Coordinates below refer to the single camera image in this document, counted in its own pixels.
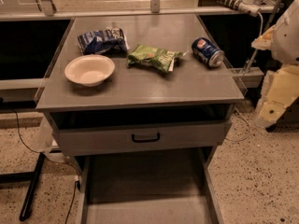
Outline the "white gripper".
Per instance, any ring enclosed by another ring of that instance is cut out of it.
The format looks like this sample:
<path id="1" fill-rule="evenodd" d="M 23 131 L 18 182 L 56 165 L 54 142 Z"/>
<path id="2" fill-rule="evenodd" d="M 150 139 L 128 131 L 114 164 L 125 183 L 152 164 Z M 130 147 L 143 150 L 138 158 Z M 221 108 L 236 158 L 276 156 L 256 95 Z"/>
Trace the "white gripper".
<path id="1" fill-rule="evenodd" d="M 277 23 L 255 38 L 251 46 L 271 50 L 275 60 L 288 63 L 276 72 L 268 71 L 263 79 L 254 123 L 268 128 L 299 98 L 299 0 L 294 0 Z"/>

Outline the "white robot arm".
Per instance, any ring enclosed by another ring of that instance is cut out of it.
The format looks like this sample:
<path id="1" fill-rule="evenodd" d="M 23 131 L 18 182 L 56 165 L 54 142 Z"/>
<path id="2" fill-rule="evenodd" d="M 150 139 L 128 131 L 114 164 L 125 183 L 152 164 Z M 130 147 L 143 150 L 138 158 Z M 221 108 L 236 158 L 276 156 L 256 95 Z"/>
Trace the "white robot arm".
<path id="1" fill-rule="evenodd" d="M 277 22 L 256 38 L 251 46 L 270 50 L 274 60 L 282 63 L 258 111 L 255 123 L 268 128 L 278 122 L 299 98 L 299 0 L 293 0 Z"/>

